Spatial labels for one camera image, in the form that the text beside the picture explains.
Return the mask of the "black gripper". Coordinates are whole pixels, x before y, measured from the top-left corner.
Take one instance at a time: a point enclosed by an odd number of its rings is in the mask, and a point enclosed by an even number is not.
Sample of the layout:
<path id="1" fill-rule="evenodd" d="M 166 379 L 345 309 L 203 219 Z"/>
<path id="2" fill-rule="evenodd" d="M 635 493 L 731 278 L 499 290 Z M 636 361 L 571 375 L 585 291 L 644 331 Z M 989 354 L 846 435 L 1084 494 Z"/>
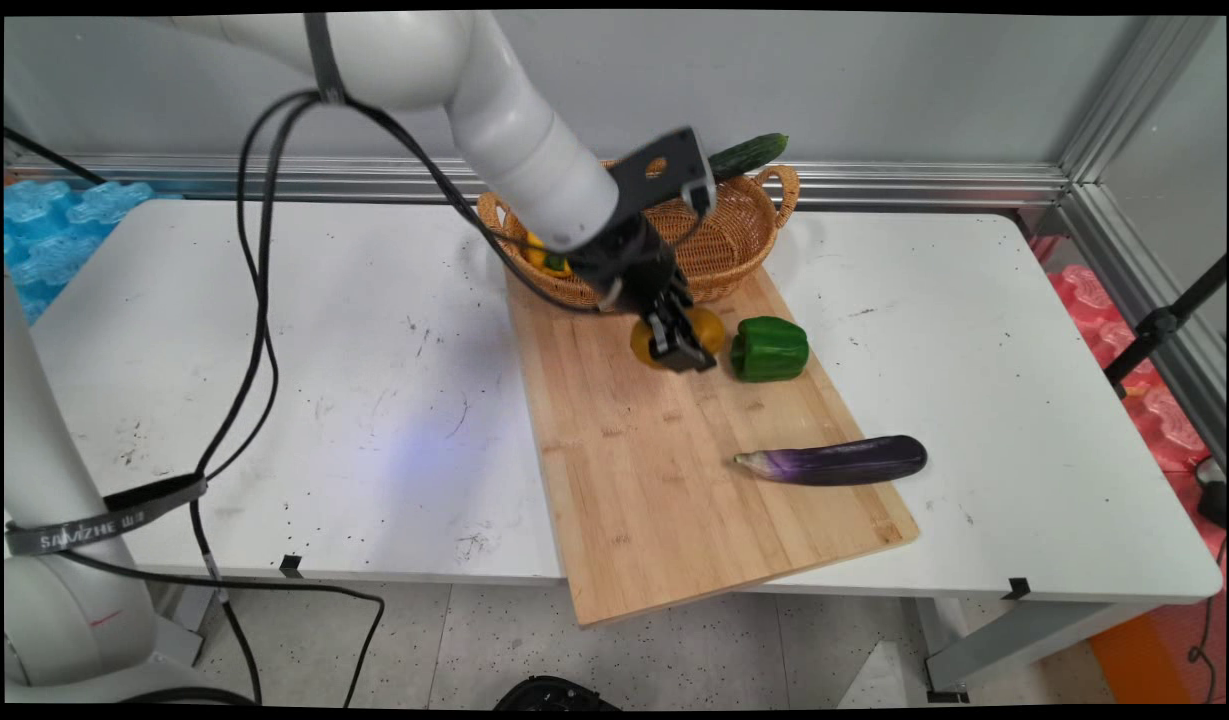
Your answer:
<path id="1" fill-rule="evenodd" d="M 714 369 L 715 351 L 707 350 L 691 318 L 696 299 L 675 249 L 646 214 L 570 252 L 570 269 L 595 292 L 600 313 L 643 315 L 643 361 L 672 362 L 677 374 Z M 669 306 L 672 315 L 661 310 Z"/>

